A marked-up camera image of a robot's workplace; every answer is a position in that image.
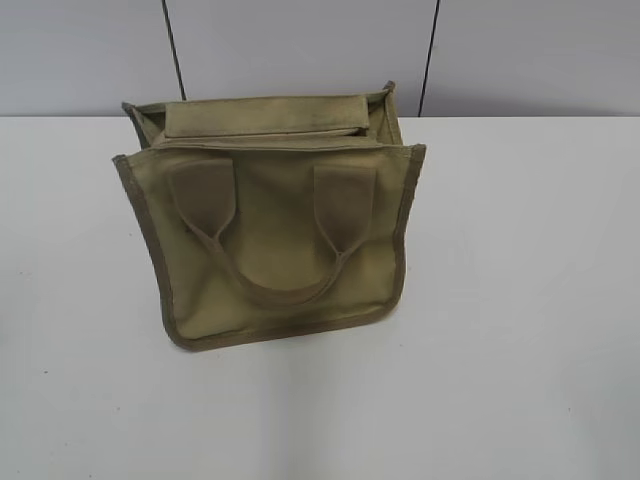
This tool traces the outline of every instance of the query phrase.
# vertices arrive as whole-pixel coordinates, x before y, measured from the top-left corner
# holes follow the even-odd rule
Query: white tabletop
[[[0,478],[640,478],[640,119],[407,119],[400,306],[187,353],[111,157],[0,119]]]

